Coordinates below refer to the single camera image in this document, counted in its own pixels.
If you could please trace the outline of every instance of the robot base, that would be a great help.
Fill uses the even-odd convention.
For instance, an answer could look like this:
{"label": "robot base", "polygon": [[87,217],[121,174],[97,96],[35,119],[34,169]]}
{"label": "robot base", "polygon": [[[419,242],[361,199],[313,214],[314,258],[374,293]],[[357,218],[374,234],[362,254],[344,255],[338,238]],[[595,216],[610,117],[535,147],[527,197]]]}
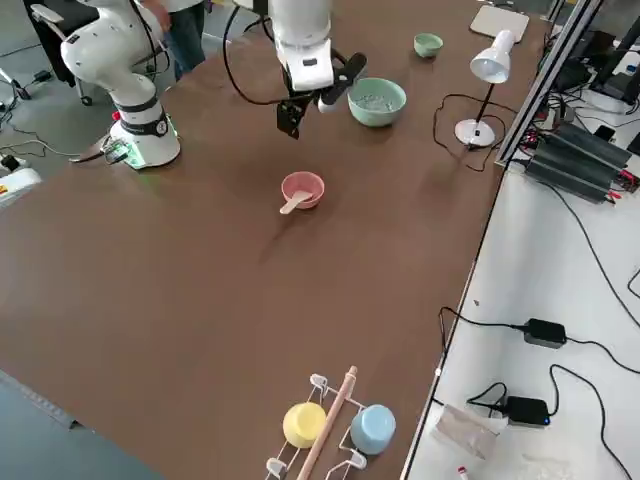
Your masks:
{"label": "robot base", "polygon": [[129,154],[124,162],[131,168],[140,170],[159,167],[173,161],[180,153],[180,142],[171,121],[162,137],[155,135],[135,135],[122,128],[120,121],[111,127],[111,139],[120,140],[129,146]]}

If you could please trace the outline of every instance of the pink bowl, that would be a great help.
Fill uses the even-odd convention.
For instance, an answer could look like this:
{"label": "pink bowl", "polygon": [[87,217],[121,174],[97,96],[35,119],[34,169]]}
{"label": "pink bowl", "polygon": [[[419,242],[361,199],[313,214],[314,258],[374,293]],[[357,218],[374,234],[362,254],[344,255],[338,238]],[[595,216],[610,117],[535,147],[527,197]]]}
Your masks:
{"label": "pink bowl", "polygon": [[309,192],[313,194],[313,197],[306,202],[300,203],[296,208],[301,210],[312,208],[318,204],[322,195],[324,195],[324,182],[315,173],[294,172],[282,181],[282,195],[288,202],[298,190]]}

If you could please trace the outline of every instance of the green bowl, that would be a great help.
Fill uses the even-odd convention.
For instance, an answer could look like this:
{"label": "green bowl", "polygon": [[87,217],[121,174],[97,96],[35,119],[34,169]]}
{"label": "green bowl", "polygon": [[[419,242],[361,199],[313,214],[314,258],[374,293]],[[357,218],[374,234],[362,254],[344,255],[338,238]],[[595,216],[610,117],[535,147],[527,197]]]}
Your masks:
{"label": "green bowl", "polygon": [[419,33],[413,39],[413,48],[422,58],[435,57],[443,45],[442,39],[433,33]]}
{"label": "green bowl", "polygon": [[407,104],[402,87],[384,78],[358,80],[348,99],[353,117],[367,127],[391,125]]}

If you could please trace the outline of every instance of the lamp shade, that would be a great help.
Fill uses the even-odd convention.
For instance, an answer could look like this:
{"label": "lamp shade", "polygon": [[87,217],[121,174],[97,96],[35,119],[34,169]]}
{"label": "lamp shade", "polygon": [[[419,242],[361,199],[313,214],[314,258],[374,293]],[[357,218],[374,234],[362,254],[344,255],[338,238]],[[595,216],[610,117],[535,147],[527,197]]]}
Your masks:
{"label": "lamp shade", "polygon": [[511,58],[509,53],[516,37],[511,30],[502,30],[493,44],[471,60],[471,71],[489,83],[504,83],[509,79]]}

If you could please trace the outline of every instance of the white lamp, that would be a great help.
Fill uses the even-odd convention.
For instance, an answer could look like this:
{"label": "white lamp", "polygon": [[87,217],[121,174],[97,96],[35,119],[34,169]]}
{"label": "white lamp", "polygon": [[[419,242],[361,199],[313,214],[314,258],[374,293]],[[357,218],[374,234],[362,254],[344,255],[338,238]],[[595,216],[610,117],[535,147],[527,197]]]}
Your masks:
{"label": "white lamp", "polygon": [[502,30],[491,47],[483,50],[471,60],[470,66],[473,74],[480,80],[490,83],[491,86],[475,120],[463,120],[456,125],[456,138],[465,145],[488,147],[496,139],[493,129],[482,121],[482,116],[489,104],[489,98],[491,98],[495,84],[504,83],[509,79],[511,71],[509,52],[511,52],[515,41],[516,37],[511,30]]}

